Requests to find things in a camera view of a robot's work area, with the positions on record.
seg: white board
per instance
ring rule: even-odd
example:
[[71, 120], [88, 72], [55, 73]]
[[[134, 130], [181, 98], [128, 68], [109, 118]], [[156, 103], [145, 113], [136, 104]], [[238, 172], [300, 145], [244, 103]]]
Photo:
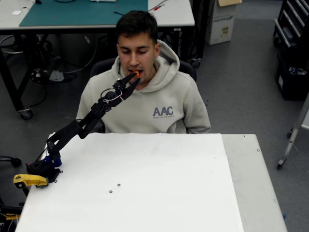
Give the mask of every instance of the white board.
[[16, 232], [243, 232], [220, 134], [96, 133], [61, 156]]

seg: carrot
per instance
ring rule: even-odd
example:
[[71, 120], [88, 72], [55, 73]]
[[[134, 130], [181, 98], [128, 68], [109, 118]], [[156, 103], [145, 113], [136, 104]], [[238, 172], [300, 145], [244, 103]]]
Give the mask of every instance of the carrot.
[[136, 77], [139, 77], [139, 71], [138, 70], [134, 70], [134, 72], [136, 73]]

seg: caster wheel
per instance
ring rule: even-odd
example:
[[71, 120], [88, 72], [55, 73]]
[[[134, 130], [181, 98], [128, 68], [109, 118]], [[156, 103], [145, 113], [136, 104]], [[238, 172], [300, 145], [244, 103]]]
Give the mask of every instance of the caster wheel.
[[201, 59], [193, 59], [191, 61], [191, 65], [194, 67], [194, 68], [198, 68], [200, 65], [201, 65]]
[[286, 137], [288, 137], [288, 139], [292, 136], [293, 133], [293, 128], [289, 131], [289, 133], [287, 133]]
[[18, 167], [18, 166], [21, 165], [21, 160], [18, 159], [18, 158], [15, 158], [15, 159], [11, 162], [11, 164], [12, 164], [14, 167]]
[[282, 164], [278, 164], [278, 165], [277, 165], [277, 170], [280, 170], [282, 167], [283, 167]]
[[32, 118], [32, 111], [29, 108], [22, 110], [20, 112], [20, 116], [23, 120], [28, 120], [28, 119]]
[[277, 165], [277, 170], [282, 169], [282, 167], [283, 167], [285, 161], [286, 161], [286, 159], [281, 159], [281, 160], [279, 160], [278, 165]]

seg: man's ear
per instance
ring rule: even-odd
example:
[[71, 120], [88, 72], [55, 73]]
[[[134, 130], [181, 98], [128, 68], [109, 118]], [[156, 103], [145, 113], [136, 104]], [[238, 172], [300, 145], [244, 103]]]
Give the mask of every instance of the man's ear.
[[120, 52], [119, 44], [117, 44], [116, 47], [117, 47], [117, 53], [118, 53], [118, 55], [119, 55], [119, 52]]
[[159, 43], [157, 43], [154, 46], [154, 57], [158, 58], [158, 56], [160, 55], [160, 51], [161, 51], [161, 45]]

